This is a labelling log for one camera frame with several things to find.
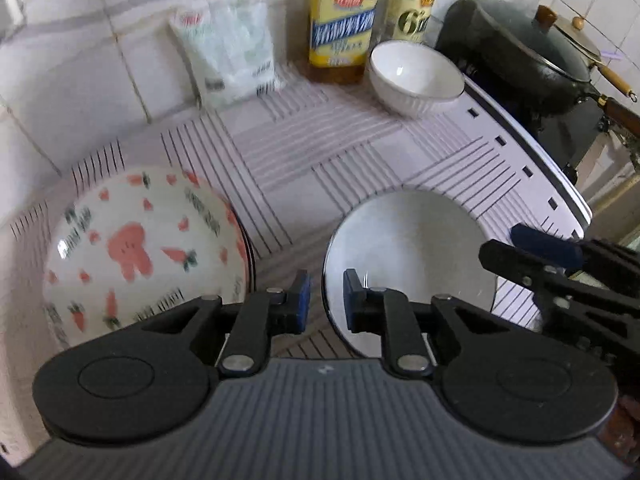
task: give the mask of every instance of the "plastic bag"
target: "plastic bag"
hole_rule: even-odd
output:
[[[275,73],[266,23],[267,7],[259,0],[216,1],[172,17],[205,108],[220,109],[284,85]]]

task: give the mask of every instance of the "wooden handle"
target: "wooden handle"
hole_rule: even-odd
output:
[[[540,28],[543,30],[549,30],[554,26],[554,23],[558,20],[558,14],[551,10],[546,5],[538,6],[538,12],[536,12],[536,21],[540,24]]]
[[[605,77],[607,81],[609,81],[613,86],[616,87],[617,90],[622,92],[626,97],[631,97],[631,94],[634,93],[631,85],[629,85],[624,79],[622,79],[618,74],[613,72],[608,66],[603,64],[598,64],[599,72]]]
[[[609,97],[602,105],[604,113],[623,128],[640,139],[640,116]]]

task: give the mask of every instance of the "ceramic bowl with carrot pattern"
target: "ceramic bowl with carrot pattern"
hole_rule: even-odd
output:
[[[206,181],[137,168],[66,210],[44,276],[58,343],[74,346],[202,295],[244,300],[249,265],[230,205]]]

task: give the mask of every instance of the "bowl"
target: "bowl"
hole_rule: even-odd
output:
[[[174,168],[135,168],[66,210],[52,236],[44,298],[61,349],[199,296],[244,300],[249,254],[226,199]]]
[[[432,191],[395,191],[363,202],[340,224],[325,256],[322,300],[329,320],[357,353],[380,357],[380,336],[348,329],[345,269],[355,269],[367,288],[394,288],[410,301],[450,294],[490,311],[497,279],[478,260],[485,241],[466,210]]]
[[[449,110],[465,89],[464,76],[449,59],[409,41],[385,41],[376,46],[368,73],[380,101],[414,119]]]

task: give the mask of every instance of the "bowl rim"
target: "bowl rim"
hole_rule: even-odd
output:
[[[415,45],[415,46],[418,46],[419,48],[423,48],[425,50],[430,50],[434,54],[437,54],[437,57],[439,57],[439,58],[443,59],[444,61],[446,61],[447,64],[449,66],[451,66],[455,70],[455,72],[460,76],[460,81],[462,82],[462,90],[458,94],[452,95],[451,97],[436,97],[436,96],[431,96],[431,95],[427,95],[427,94],[420,93],[420,92],[413,92],[411,90],[407,90],[406,88],[401,87],[399,84],[391,81],[391,79],[386,77],[382,72],[380,72],[379,69],[376,68],[375,63],[373,62],[373,59],[372,59],[373,58],[373,53],[377,49],[379,49],[383,45],[389,45],[391,43],[403,43],[403,44]],[[457,99],[458,97],[460,97],[465,92],[465,84],[466,84],[465,83],[465,77],[462,75],[462,72],[460,72],[460,69],[448,57],[444,56],[444,54],[441,54],[440,52],[438,52],[434,48],[431,48],[430,46],[427,46],[427,45],[422,44],[422,43],[414,43],[413,41],[404,41],[404,40],[383,41],[382,43],[377,44],[372,49],[371,54],[369,55],[369,67],[372,70],[372,72],[376,74],[376,76],[378,76],[380,79],[382,79],[382,81],[384,81],[389,86],[391,86],[391,88],[399,91],[402,94],[409,95],[411,97],[416,97],[416,98],[421,98],[421,99],[431,99],[433,101],[439,101],[439,102],[448,102],[448,101],[453,101],[454,99]]]

